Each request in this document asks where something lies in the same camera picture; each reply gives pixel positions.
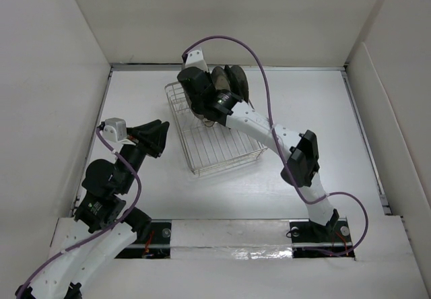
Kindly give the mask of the cream plate checkered dark rim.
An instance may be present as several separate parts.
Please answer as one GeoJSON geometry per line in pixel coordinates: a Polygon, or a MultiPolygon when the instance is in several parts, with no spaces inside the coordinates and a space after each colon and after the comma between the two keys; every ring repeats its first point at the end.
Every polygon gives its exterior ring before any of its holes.
{"type": "Polygon", "coordinates": [[[211,79],[216,90],[227,90],[229,92],[232,91],[228,75],[222,67],[216,66],[213,69],[211,72],[211,79]]]}

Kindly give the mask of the cream plate tree pattern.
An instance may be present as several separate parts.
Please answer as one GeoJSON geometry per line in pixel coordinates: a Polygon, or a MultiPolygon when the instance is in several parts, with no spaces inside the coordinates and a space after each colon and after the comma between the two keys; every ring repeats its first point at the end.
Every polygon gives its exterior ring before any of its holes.
{"type": "Polygon", "coordinates": [[[214,121],[210,121],[210,120],[207,120],[207,119],[203,119],[202,123],[203,123],[203,126],[207,127],[207,128],[213,127],[215,125],[214,121]]]}

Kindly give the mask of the black floral square plate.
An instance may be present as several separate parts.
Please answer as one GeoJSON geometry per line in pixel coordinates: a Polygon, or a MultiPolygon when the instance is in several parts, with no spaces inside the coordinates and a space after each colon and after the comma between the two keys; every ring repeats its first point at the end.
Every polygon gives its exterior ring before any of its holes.
{"type": "Polygon", "coordinates": [[[239,85],[238,85],[238,79],[236,74],[233,72],[232,68],[228,65],[225,65],[224,71],[226,72],[226,76],[229,81],[230,91],[234,94],[240,93],[239,85]]]}

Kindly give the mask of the grey reindeer round plate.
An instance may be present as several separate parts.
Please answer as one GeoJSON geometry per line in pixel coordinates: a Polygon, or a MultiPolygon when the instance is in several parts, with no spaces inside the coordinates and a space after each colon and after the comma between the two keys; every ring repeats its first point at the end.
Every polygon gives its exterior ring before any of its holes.
{"type": "Polygon", "coordinates": [[[249,102],[249,87],[248,79],[242,67],[234,65],[232,71],[235,74],[236,80],[238,82],[238,91],[245,102],[249,102]]]}

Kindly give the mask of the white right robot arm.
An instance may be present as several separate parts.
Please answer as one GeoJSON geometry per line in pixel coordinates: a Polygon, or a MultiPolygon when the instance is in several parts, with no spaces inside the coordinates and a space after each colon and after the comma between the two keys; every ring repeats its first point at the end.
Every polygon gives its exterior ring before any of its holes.
{"type": "Polygon", "coordinates": [[[212,72],[187,67],[177,76],[191,110],[211,122],[247,134],[283,157],[282,179],[297,187],[306,205],[312,235],[327,240],[335,233],[338,211],[330,203],[319,176],[317,136],[270,123],[250,104],[248,79],[237,66],[212,72]]]}

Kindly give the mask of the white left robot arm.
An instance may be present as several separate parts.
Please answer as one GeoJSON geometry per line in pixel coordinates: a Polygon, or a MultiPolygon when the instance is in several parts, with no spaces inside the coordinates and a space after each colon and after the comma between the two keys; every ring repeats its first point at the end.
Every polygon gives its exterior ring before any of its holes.
{"type": "Polygon", "coordinates": [[[169,126],[155,120],[127,127],[123,119],[111,118],[96,127],[116,161],[88,165],[81,184],[86,193],[59,252],[17,289],[16,298],[82,298],[122,250],[148,239],[152,219],[136,207],[143,188],[138,171],[146,157],[162,155],[169,126]]]}

